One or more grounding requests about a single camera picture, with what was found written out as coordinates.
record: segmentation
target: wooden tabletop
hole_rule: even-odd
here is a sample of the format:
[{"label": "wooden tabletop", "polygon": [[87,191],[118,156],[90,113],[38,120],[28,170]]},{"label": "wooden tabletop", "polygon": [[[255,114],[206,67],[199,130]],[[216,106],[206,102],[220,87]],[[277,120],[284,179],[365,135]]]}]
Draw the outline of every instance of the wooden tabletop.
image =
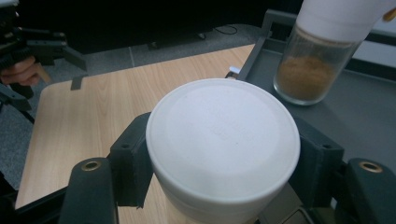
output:
[{"label": "wooden tabletop", "polygon": [[[185,83],[225,77],[242,67],[253,45],[226,49],[49,85],[40,95],[16,207],[66,187],[72,168],[110,147],[135,117],[150,112]],[[119,207],[120,223],[169,223],[167,201],[154,176],[143,209]]]}]

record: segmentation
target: gray tray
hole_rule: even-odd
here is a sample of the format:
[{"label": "gray tray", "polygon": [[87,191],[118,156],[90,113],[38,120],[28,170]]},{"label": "gray tray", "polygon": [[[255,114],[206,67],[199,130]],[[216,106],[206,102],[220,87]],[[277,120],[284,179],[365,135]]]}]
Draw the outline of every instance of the gray tray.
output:
[{"label": "gray tray", "polygon": [[311,106],[292,105],[282,100],[273,87],[286,41],[268,36],[273,23],[292,26],[295,19],[295,15],[267,11],[262,36],[237,79],[272,93],[294,117],[326,134],[345,149],[345,161],[377,161],[396,174],[396,68],[351,60],[323,101]]}]

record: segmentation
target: spice jar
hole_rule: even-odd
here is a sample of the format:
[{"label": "spice jar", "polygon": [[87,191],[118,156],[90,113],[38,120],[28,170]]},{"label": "spice jar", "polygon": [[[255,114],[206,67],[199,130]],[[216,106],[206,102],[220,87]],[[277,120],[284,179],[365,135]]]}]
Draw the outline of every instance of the spice jar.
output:
[{"label": "spice jar", "polygon": [[274,88],[296,105],[325,98],[375,23],[396,0],[304,0],[274,77]]}]

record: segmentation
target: white lid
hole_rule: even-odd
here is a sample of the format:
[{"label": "white lid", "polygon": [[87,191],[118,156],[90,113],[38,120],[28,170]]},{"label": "white lid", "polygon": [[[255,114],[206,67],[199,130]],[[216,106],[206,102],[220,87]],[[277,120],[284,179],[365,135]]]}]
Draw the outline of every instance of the white lid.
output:
[{"label": "white lid", "polygon": [[211,202],[252,200],[280,189],[300,155],[289,111],[267,91],[227,78],[168,93],[152,110],[146,137],[160,181]]},{"label": "white lid", "polygon": [[360,42],[396,0],[304,0],[297,25],[319,38]]}]

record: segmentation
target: glass jar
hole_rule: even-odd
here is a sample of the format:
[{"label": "glass jar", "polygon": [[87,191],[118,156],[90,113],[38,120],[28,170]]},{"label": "glass jar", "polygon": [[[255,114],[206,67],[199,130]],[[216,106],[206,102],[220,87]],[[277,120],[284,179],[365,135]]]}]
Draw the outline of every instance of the glass jar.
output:
[{"label": "glass jar", "polygon": [[360,43],[328,41],[295,24],[274,77],[276,92],[296,105],[320,102]]}]

